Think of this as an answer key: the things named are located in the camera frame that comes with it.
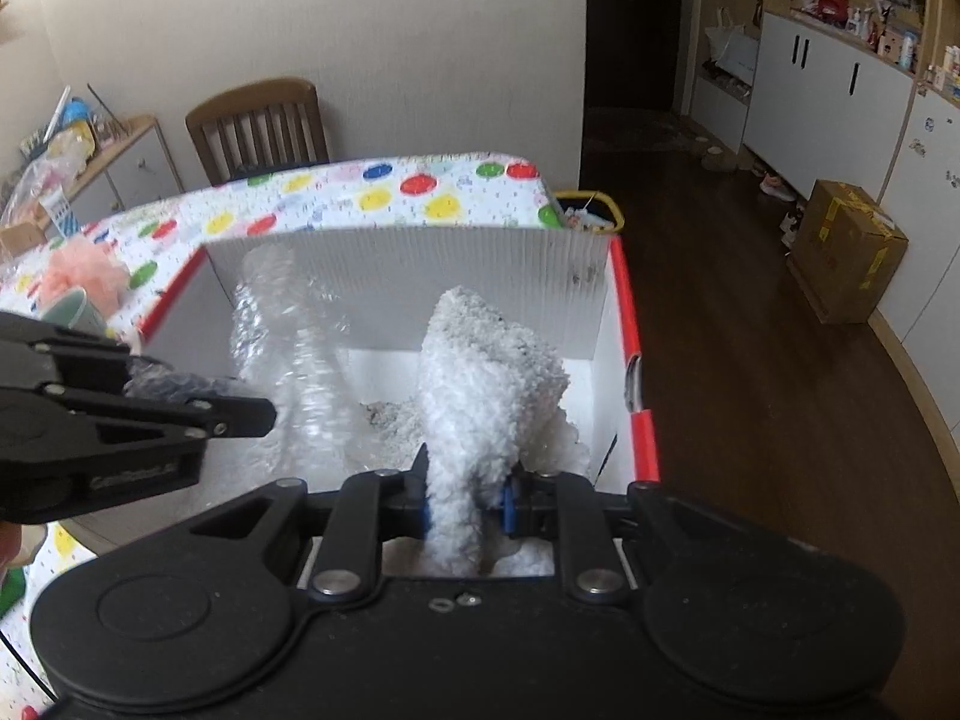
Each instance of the yellow basket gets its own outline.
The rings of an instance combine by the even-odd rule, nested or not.
[[[623,214],[620,211],[620,207],[613,202],[613,198],[609,194],[604,194],[601,191],[581,191],[570,189],[558,191],[556,196],[557,202],[560,204],[562,211],[565,211],[569,207],[586,208],[591,202],[594,203],[594,206],[597,203],[602,204],[604,206],[605,213],[597,215],[605,220],[608,220],[613,227],[593,230],[593,232],[599,235],[612,235],[613,233],[618,233],[623,229]],[[560,220],[563,221],[563,214],[560,215]]]

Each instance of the pink shoe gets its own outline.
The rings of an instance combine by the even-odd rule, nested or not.
[[[763,180],[760,181],[760,191],[762,191],[763,194],[769,194],[769,196],[784,202],[797,201],[797,196],[794,194],[794,191],[784,184],[784,180],[779,177],[779,175],[773,175],[769,172],[763,177]]]

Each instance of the white drawer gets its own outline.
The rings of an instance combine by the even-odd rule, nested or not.
[[[107,174],[127,209],[181,193],[156,127],[117,157]]]
[[[83,191],[70,201],[70,208],[73,209],[75,217],[80,225],[90,224],[93,221],[100,221],[102,218],[110,217],[124,210],[117,195],[113,193],[107,175],[101,173],[94,178],[88,185],[83,187]],[[56,234],[54,225],[48,228]]]

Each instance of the wooden chair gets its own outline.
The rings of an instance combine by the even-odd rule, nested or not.
[[[213,185],[330,161],[317,90],[303,79],[222,92],[190,111],[186,128]]]

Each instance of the mug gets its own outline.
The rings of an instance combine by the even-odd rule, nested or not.
[[[94,308],[83,287],[66,290],[40,315],[40,319],[42,322],[59,324],[93,336],[103,336],[107,333],[107,321]]]

